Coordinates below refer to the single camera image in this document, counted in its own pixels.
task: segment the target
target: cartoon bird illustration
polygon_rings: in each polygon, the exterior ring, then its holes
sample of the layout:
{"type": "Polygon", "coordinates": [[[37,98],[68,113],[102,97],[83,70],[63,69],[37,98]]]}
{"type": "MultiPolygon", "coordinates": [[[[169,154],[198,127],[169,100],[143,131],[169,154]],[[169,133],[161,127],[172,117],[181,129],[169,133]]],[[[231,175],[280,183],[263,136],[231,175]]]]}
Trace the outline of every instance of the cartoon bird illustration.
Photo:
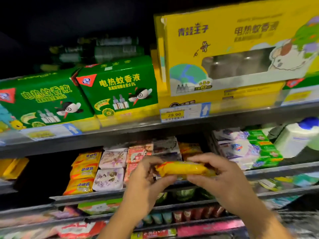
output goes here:
{"type": "Polygon", "coordinates": [[[73,103],[73,102],[63,102],[62,103],[62,107],[61,108],[57,108],[56,107],[56,113],[59,116],[64,116],[64,118],[66,118],[66,116],[68,115],[68,113],[81,113],[84,110],[80,109],[81,107],[81,103],[73,103]]]}
{"type": "Polygon", "coordinates": [[[24,126],[19,120],[10,121],[10,125],[16,130],[22,130],[26,128],[26,126],[24,126]]]}
{"type": "Polygon", "coordinates": [[[134,102],[133,105],[137,103],[138,100],[150,98],[150,94],[152,93],[153,89],[146,89],[146,88],[135,88],[135,94],[129,93],[129,101],[134,102]]]}

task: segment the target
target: yellow price label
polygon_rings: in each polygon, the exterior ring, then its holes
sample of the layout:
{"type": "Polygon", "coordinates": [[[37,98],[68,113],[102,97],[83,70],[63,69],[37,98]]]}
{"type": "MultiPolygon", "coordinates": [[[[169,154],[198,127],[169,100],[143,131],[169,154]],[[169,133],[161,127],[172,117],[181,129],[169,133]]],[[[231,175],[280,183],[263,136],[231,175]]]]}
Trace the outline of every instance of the yellow price label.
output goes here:
{"type": "Polygon", "coordinates": [[[285,98],[285,102],[306,99],[310,94],[311,94],[311,90],[293,93],[293,94],[288,95],[285,98]]]}
{"type": "Polygon", "coordinates": [[[30,138],[52,138],[55,137],[55,134],[52,133],[50,130],[47,131],[38,131],[38,132],[29,132],[27,134],[30,138]]]}
{"type": "Polygon", "coordinates": [[[184,111],[174,111],[174,112],[165,112],[161,113],[161,119],[183,119],[184,118],[184,111]]]}

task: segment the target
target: price tag holder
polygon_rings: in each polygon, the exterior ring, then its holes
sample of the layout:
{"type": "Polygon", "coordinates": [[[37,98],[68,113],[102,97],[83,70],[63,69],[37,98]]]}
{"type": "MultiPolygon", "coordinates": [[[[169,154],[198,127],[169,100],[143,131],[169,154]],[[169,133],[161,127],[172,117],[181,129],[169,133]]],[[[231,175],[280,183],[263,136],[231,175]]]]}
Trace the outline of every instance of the price tag holder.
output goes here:
{"type": "Polygon", "coordinates": [[[175,106],[161,109],[160,116],[162,122],[196,119],[201,117],[207,117],[209,115],[210,109],[210,102],[175,106]]]}
{"type": "Polygon", "coordinates": [[[22,129],[19,132],[34,141],[70,137],[82,134],[82,132],[71,123],[22,129]]]}

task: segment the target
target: finger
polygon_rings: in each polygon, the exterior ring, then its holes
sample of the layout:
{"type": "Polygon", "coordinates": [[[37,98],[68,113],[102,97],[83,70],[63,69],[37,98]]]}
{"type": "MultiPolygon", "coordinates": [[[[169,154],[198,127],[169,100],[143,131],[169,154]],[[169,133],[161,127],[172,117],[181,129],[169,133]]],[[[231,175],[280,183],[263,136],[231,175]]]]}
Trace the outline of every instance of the finger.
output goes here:
{"type": "Polygon", "coordinates": [[[220,191],[220,184],[216,179],[217,177],[210,178],[202,175],[187,175],[187,180],[189,182],[202,187],[214,196],[218,195],[218,192],[220,191]]]}
{"type": "Polygon", "coordinates": [[[214,153],[198,154],[187,158],[187,161],[209,163],[214,168],[222,172],[227,171],[232,164],[228,159],[218,156],[214,153]]]}
{"type": "Polygon", "coordinates": [[[138,166],[136,167],[136,174],[138,174],[141,177],[145,177],[149,174],[151,166],[152,165],[157,165],[157,164],[162,164],[164,161],[155,156],[145,156],[141,160],[141,162],[138,163],[138,166]]]}
{"type": "Polygon", "coordinates": [[[172,185],[176,180],[177,180],[176,175],[169,175],[169,176],[160,178],[153,185],[151,185],[150,195],[157,197],[159,193],[163,192],[164,189],[166,189],[166,187],[168,187],[169,185],[172,185]]]}

